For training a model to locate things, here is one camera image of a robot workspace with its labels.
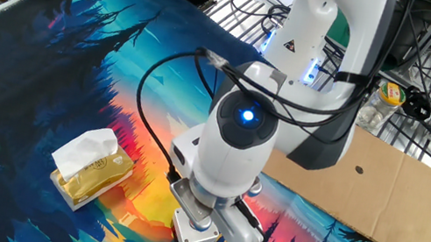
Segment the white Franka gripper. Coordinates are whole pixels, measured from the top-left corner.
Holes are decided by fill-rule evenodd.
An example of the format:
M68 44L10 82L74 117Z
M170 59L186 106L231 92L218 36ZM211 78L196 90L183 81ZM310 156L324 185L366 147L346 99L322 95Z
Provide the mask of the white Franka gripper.
M202 173L196 160L201 143L202 124L175 137L171 159L175 170L169 173L170 189L179 203L173 213L177 242L262 242L263 227L243 200L261 192L262 185L254 177L250 186L236 196L221 197L203 187L196 178Z

